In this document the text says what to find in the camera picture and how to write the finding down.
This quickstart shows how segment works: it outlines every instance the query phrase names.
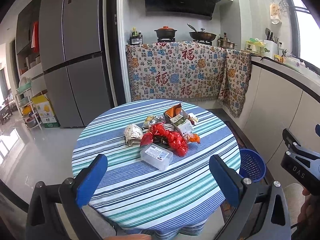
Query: metal bolt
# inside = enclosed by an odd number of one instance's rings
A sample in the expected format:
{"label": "metal bolt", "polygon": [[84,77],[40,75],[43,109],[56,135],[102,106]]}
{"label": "metal bolt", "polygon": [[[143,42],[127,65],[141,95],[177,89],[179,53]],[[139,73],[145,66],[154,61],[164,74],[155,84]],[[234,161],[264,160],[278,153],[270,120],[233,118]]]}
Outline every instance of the metal bolt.
{"label": "metal bolt", "polygon": [[280,183],[279,181],[275,180],[275,181],[273,182],[273,185],[275,185],[276,187],[280,187],[280,186],[281,186],[281,183]]}
{"label": "metal bolt", "polygon": [[44,182],[43,181],[38,181],[36,183],[36,187],[42,187],[44,185]]}
{"label": "metal bolt", "polygon": [[244,178],[243,179],[243,182],[244,182],[244,184],[247,184],[247,185],[249,185],[249,184],[251,184],[251,179],[249,179],[249,178]]}
{"label": "metal bolt", "polygon": [[65,184],[72,184],[73,183],[73,178],[66,178],[65,180],[64,180],[64,183]]}

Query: gray refrigerator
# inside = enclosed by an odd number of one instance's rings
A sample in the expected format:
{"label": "gray refrigerator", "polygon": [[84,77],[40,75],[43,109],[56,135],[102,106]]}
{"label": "gray refrigerator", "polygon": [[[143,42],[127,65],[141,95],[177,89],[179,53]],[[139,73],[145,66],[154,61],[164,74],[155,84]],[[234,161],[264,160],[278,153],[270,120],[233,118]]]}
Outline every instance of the gray refrigerator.
{"label": "gray refrigerator", "polygon": [[102,0],[41,0],[44,80],[62,127],[82,127],[114,107],[105,57]]}

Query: yellow cardboard box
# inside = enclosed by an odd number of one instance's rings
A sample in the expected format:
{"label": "yellow cardboard box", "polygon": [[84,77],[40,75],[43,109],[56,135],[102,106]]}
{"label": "yellow cardboard box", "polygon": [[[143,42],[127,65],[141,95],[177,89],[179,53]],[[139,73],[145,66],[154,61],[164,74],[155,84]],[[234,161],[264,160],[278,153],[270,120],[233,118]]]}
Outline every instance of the yellow cardboard box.
{"label": "yellow cardboard box", "polygon": [[36,105],[37,111],[41,118],[54,116],[54,111],[47,93],[44,95],[33,97],[32,102]]}

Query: countertop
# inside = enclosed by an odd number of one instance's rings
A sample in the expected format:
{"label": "countertop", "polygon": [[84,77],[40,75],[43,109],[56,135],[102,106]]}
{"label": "countertop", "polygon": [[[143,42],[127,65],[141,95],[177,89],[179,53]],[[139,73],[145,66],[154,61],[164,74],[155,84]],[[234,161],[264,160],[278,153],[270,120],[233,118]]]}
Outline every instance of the countertop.
{"label": "countertop", "polygon": [[296,86],[300,87],[303,91],[312,96],[320,103],[320,78],[319,83],[304,76],[300,72],[297,72],[284,64],[277,63],[269,58],[252,56],[252,64],[263,69],[266,69],[282,78],[290,81]]}

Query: range hood vent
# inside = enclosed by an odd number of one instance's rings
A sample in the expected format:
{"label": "range hood vent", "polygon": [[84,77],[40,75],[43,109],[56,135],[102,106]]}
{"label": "range hood vent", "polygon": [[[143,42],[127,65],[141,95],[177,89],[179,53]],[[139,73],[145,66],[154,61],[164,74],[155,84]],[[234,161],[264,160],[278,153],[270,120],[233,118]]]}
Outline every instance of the range hood vent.
{"label": "range hood vent", "polygon": [[220,0],[145,0],[146,15],[198,15],[212,19],[212,13]]}

